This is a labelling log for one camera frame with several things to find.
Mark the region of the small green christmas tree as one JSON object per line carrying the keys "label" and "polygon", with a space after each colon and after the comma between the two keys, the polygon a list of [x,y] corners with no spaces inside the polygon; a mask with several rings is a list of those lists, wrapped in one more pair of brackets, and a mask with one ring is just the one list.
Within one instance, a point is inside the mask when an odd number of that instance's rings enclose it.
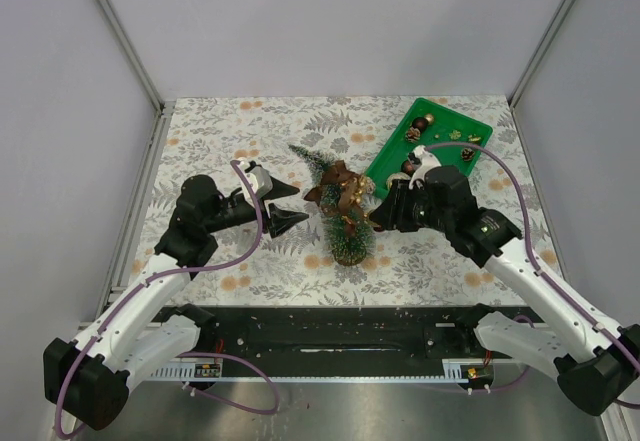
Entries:
{"label": "small green christmas tree", "polygon": [[319,209],[334,261],[346,267],[360,264],[374,245],[373,226],[365,212],[374,182],[348,168],[342,159],[293,144],[289,149],[310,171],[312,187],[303,199]]}

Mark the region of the silver striped bauble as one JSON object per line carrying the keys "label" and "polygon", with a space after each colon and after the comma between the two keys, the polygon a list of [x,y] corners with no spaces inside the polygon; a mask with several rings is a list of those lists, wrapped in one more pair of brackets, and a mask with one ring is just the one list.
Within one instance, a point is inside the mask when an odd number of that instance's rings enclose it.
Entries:
{"label": "silver striped bauble", "polygon": [[387,186],[388,189],[390,189],[394,181],[396,181],[396,180],[408,180],[408,179],[410,179],[410,176],[408,176],[406,173],[397,172],[397,173],[391,174],[387,178],[386,186]]}

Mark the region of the grey metallic ornament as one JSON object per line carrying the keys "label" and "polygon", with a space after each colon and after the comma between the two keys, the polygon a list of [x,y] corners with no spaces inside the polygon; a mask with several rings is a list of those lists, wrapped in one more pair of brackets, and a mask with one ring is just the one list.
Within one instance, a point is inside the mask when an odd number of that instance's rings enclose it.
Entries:
{"label": "grey metallic ornament", "polygon": [[244,255],[251,249],[256,238],[256,231],[250,228],[240,228],[238,231],[236,254],[239,256]]}

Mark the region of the brown ribbon bow cluster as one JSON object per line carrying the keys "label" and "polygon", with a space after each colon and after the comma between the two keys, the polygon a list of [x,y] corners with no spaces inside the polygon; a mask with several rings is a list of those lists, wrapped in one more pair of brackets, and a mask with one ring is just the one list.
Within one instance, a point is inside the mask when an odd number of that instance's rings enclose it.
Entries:
{"label": "brown ribbon bow cluster", "polygon": [[349,170],[343,160],[336,161],[321,176],[316,186],[303,197],[313,202],[328,217],[338,217],[347,237],[356,235],[366,218],[361,206],[365,195],[375,191],[375,183],[366,175]]}

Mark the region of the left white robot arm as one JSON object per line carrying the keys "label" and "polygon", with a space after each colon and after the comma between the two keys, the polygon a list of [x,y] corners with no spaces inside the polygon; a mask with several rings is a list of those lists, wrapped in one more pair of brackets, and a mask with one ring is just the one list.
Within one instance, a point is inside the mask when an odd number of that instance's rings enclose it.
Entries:
{"label": "left white robot arm", "polygon": [[54,430],[63,439],[63,414],[81,426],[102,430],[121,413],[134,389],[174,358],[191,352],[216,355],[222,342],[216,318],[187,304],[176,308],[160,328],[146,333],[167,302],[195,277],[215,270],[215,233],[255,224],[256,237],[238,258],[243,263],[261,237],[276,238],[307,219],[302,212],[278,208],[275,200],[294,196],[286,184],[255,163],[232,164],[241,185],[225,196],[207,175],[189,177],[181,186],[169,226],[153,255],[117,300],[72,340],[54,339],[44,350],[44,393],[56,406]]}

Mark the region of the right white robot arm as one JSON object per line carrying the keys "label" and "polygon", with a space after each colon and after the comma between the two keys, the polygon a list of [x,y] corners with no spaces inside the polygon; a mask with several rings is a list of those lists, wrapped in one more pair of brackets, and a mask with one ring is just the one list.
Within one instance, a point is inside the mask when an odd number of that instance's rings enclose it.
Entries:
{"label": "right white robot arm", "polygon": [[554,379],[581,411],[601,415],[639,377],[639,327],[622,326],[550,272],[522,232],[502,213],[478,205],[455,167],[421,180],[395,180],[370,215],[386,231],[442,233],[454,250],[515,291],[549,327],[523,326],[498,312],[455,332],[469,357],[503,353]]}

